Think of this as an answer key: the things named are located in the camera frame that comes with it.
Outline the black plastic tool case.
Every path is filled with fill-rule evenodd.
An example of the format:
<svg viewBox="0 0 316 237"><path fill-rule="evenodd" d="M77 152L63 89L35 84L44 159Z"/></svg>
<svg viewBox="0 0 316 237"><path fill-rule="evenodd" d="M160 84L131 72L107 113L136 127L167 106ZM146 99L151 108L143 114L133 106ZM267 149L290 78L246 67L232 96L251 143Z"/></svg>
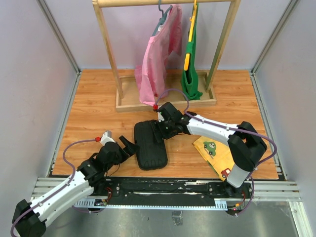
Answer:
<svg viewBox="0 0 316 237"><path fill-rule="evenodd" d="M139 147L136 158L138 166L142 170L161 169L167 165L166 147L157 128L156 120L136 123L134 126L134 141Z"/></svg>

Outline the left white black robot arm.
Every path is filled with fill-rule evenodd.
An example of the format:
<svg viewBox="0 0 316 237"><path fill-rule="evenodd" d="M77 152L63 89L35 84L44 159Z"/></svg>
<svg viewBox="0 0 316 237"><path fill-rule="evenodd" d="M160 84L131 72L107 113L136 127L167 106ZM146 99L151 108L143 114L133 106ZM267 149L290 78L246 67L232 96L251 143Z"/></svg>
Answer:
<svg viewBox="0 0 316 237"><path fill-rule="evenodd" d="M119 137L121 147L107 133L94 139L102 144L101 149L75 167L65 160L73 170L62 183L39 198L20 201L15 208L10 234L13 237L41 237L57 217L77 201L91 195L101 195L106 189L105 174L114 166L135 155L139 146Z"/></svg>

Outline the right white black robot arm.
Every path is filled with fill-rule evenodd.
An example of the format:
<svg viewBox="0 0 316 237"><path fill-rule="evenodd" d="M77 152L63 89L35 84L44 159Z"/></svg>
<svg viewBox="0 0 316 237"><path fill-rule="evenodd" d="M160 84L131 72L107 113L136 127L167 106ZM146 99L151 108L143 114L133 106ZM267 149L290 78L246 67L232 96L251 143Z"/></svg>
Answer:
<svg viewBox="0 0 316 237"><path fill-rule="evenodd" d="M223 186L224 193L231 198L240 194L241 185L267 150L263 135L257 133L248 122L227 124L193 112L181 113L170 102L161 106L155 104L153 109L162 117L162 120L156 122L156 127L163 139L183 133L204 136L229 147L234 165Z"/></svg>

